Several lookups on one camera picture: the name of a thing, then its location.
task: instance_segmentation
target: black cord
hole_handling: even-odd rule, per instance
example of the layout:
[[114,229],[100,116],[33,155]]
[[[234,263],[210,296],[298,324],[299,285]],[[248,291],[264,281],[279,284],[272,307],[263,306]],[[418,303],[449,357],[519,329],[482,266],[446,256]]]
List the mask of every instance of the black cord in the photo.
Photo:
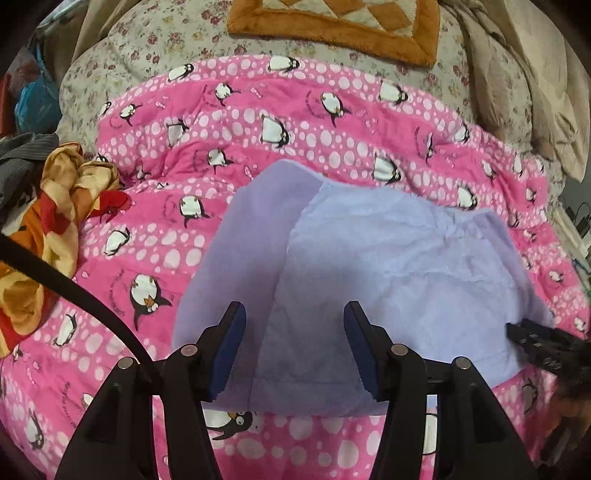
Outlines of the black cord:
[[4,234],[0,235],[0,261],[49,288],[100,321],[129,348],[147,370],[154,386],[159,387],[160,373],[142,343],[99,299]]

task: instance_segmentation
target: penguin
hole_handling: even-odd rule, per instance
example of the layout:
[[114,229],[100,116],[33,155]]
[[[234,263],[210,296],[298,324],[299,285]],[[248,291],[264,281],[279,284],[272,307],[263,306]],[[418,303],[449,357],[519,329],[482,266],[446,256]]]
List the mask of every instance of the penguin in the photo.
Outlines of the penguin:
[[189,127],[182,120],[179,120],[175,124],[167,125],[166,128],[168,130],[168,146],[170,148],[173,148],[180,142],[183,135],[189,131]]
[[587,322],[581,320],[579,317],[575,317],[573,320],[574,327],[579,331],[585,333],[587,331]]
[[535,196],[537,195],[535,190],[532,190],[531,188],[527,187],[525,189],[525,199],[528,202],[534,203],[535,202]]
[[548,275],[550,276],[550,280],[555,281],[556,283],[562,283],[564,279],[564,274],[557,272],[556,270],[550,270]]
[[92,401],[95,398],[92,395],[89,395],[88,393],[83,393],[82,394],[82,399],[80,400],[80,403],[82,404],[82,408],[87,410],[88,407],[90,407],[90,404],[92,403]]
[[232,87],[230,87],[226,82],[222,82],[217,84],[213,93],[215,94],[216,98],[220,101],[222,106],[225,106],[223,104],[223,101],[233,93],[240,93],[240,90],[232,90]]
[[254,415],[250,411],[244,412],[222,412],[214,410],[203,410],[205,423],[208,430],[219,432],[221,435],[212,440],[225,440],[237,433],[247,431],[251,426]]
[[515,160],[513,161],[513,172],[518,177],[523,175],[523,167],[521,166],[521,157],[519,155],[516,155]]
[[523,230],[523,236],[530,240],[530,242],[535,242],[537,235],[534,232],[530,232],[527,228]]
[[209,163],[209,166],[213,167],[213,172],[215,173],[218,167],[227,167],[234,162],[226,158],[226,154],[223,150],[215,148],[207,153],[207,163]]
[[283,72],[289,73],[292,70],[300,68],[300,62],[291,57],[284,57],[282,55],[273,55],[269,60],[267,70],[269,72]]
[[400,105],[408,100],[408,94],[398,85],[390,85],[382,82],[379,87],[379,99],[382,102],[392,102],[394,105]]
[[186,63],[180,67],[170,70],[168,73],[168,82],[174,82],[175,80],[184,79],[195,71],[195,65],[192,63]]
[[119,116],[125,120],[128,125],[131,127],[131,117],[133,117],[137,111],[137,109],[141,107],[141,105],[134,105],[131,103],[130,105],[123,107]]
[[134,327],[138,331],[138,322],[141,315],[150,315],[160,306],[171,307],[170,301],[162,296],[162,290],[158,281],[149,275],[138,274],[135,276],[129,289],[129,299],[134,308]]
[[374,180],[384,181],[386,185],[402,180],[402,174],[396,164],[389,158],[376,156],[374,160]]
[[70,343],[70,340],[72,340],[72,337],[76,333],[77,326],[76,314],[69,315],[66,313],[65,318],[61,323],[60,331],[53,339],[53,345],[64,346]]
[[336,118],[342,118],[345,116],[346,113],[351,113],[350,110],[347,110],[343,106],[343,102],[341,101],[341,99],[334,93],[324,92],[322,95],[320,95],[320,101],[322,102],[324,110],[326,110],[330,115],[330,119],[332,120],[333,125],[335,127]]
[[462,126],[453,134],[453,141],[456,143],[466,143],[469,139],[470,131],[468,130],[466,123],[462,122]]
[[290,135],[283,124],[269,116],[262,116],[261,143],[270,143],[281,148],[290,142]]
[[113,102],[105,102],[102,107],[100,107],[99,118],[103,118],[106,113],[109,111],[109,108],[113,105]]
[[466,185],[457,188],[457,206],[464,210],[474,210],[478,205],[478,198]]
[[425,438],[423,456],[432,455],[437,450],[437,415],[427,413],[425,416]]
[[25,425],[25,435],[33,450],[41,450],[43,448],[45,437],[43,436],[43,431],[39,426],[35,412],[31,410],[29,410],[29,420],[27,421],[27,425]]
[[482,160],[482,169],[484,170],[484,175],[489,177],[491,181],[495,179],[496,172],[494,168],[492,168],[491,164],[484,159]]
[[509,216],[507,217],[507,226],[510,226],[511,228],[519,226],[519,215],[516,211],[513,210],[509,213]]
[[23,357],[23,352],[19,345],[12,349],[12,363]]
[[523,396],[523,411],[528,413],[538,400],[538,388],[533,384],[531,378],[528,378],[527,383],[521,387],[521,394]]
[[527,258],[525,255],[521,255],[521,262],[523,263],[523,267],[526,270],[531,270],[531,262],[529,258]]
[[124,246],[129,239],[131,238],[131,232],[128,228],[125,230],[113,230],[109,236],[107,237],[107,241],[105,242],[105,255],[107,257],[112,257],[115,255],[119,249]]
[[425,161],[427,161],[429,158],[431,158],[433,156],[433,133],[429,132],[429,134],[427,135],[427,141],[425,142],[425,145],[427,147],[427,152],[425,153]]
[[187,224],[191,219],[211,218],[205,213],[201,200],[195,195],[185,195],[181,198],[181,201],[178,203],[178,208],[181,211],[181,215],[184,217],[185,228],[187,228]]

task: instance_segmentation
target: pink penguin blanket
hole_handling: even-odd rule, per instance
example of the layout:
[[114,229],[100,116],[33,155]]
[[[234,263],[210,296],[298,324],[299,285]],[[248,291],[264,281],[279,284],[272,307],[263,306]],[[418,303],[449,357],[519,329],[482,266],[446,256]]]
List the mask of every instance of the pink penguin blanket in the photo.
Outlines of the pink penguin blanket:
[[[492,210],[509,226],[556,323],[587,330],[586,298],[547,223],[539,159],[425,92],[310,59],[223,57],[133,87],[106,102],[98,120],[98,159],[117,166],[131,204],[106,222],[84,224],[75,281],[115,311],[153,358],[170,353],[180,297],[235,192],[281,158],[334,181]],[[60,300],[2,364],[0,420],[50,478],[96,390],[127,354],[96,319]],[[494,389],[532,455],[543,441],[552,384],[527,366]],[[163,417],[156,398],[158,469],[168,480]],[[206,421],[226,480],[368,479],[384,425],[381,416],[210,410]],[[436,421],[431,411],[424,479],[433,469]]]

